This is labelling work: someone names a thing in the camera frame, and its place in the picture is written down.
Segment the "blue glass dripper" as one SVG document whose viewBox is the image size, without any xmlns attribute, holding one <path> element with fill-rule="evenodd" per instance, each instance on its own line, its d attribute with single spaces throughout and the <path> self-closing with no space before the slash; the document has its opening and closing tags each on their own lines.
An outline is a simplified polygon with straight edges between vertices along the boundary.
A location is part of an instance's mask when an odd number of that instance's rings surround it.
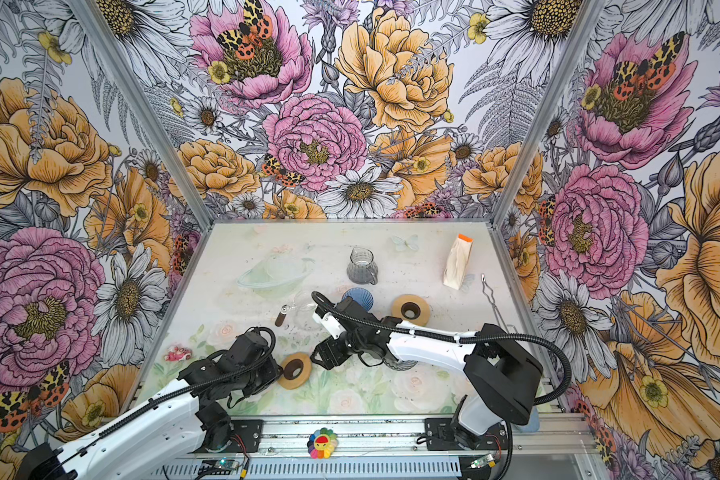
<svg viewBox="0 0 720 480">
<path fill-rule="evenodd" d="M 353 287 L 344 292 L 342 299 L 351 298 L 358 303 L 365 311 L 369 312 L 374 305 L 374 297 L 365 288 Z"/>
</svg>

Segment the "clear glass carafe wooden handle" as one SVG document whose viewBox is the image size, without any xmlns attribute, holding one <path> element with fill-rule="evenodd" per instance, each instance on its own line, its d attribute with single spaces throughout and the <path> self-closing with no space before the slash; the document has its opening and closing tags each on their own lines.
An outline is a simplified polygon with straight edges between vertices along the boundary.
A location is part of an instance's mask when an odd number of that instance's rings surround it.
<svg viewBox="0 0 720 480">
<path fill-rule="evenodd" d="M 316 304 L 311 301 L 284 304 L 275 317 L 274 330 L 277 333 L 322 332 L 322 327 L 313 318 L 315 311 Z"/>
</svg>

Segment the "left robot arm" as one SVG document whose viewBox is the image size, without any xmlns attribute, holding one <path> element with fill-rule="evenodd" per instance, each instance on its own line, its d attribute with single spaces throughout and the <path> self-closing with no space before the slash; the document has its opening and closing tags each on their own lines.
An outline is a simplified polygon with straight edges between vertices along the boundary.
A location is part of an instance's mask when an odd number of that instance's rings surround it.
<svg viewBox="0 0 720 480">
<path fill-rule="evenodd" d="M 26 454 L 19 479 L 138 479 L 198 450 L 222 451 L 237 440 L 222 400 L 248 398 L 274 383 L 275 332 L 251 327 L 233 344 L 195 360 L 158 393 L 83 437 Z"/>
</svg>

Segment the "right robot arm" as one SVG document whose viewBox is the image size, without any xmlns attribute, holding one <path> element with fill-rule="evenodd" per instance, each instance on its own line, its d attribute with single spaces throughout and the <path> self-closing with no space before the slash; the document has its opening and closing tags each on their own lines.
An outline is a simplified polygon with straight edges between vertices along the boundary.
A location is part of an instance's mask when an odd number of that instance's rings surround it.
<svg viewBox="0 0 720 480">
<path fill-rule="evenodd" d="M 314 364 L 332 370 L 355 356 L 367 367 L 404 371 L 422 363 L 466 379 L 473 392 L 459 401 L 448 427 L 432 432 L 436 442 L 478 450 L 492 428 L 529 423 L 543 369 L 518 334 L 494 324 L 477 332 L 440 331 L 397 317 L 378 319 L 350 297 L 332 303 L 317 296 L 313 320 L 328 336 L 313 350 Z"/>
</svg>

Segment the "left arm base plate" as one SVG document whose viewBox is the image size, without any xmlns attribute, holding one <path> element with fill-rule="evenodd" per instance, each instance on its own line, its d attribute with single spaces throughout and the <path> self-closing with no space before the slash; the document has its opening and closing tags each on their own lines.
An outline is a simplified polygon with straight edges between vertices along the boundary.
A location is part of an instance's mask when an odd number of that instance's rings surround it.
<svg viewBox="0 0 720 480">
<path fill-rule="evenodd" d="M 232 419 L 212 426 L 196 453 L 256 453 L 262 439 L 264 422 Z"/>
</svg>

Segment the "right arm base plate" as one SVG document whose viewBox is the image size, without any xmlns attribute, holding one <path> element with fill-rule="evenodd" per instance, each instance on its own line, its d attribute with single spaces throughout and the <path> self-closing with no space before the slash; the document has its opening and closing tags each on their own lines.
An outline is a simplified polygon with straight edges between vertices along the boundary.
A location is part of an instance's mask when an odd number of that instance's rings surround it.
<svg viewBox="0 0 720 480">
<path fill-rule="evenodd" d="M 430 417 L 424 420 L 424 439 L 428 451 L 505 451 L 509 448 L 507 427 L 503 423 L 491 426 L 484 434 L 476 435 L 458 425 L 454 419 Z"/>
</svg>

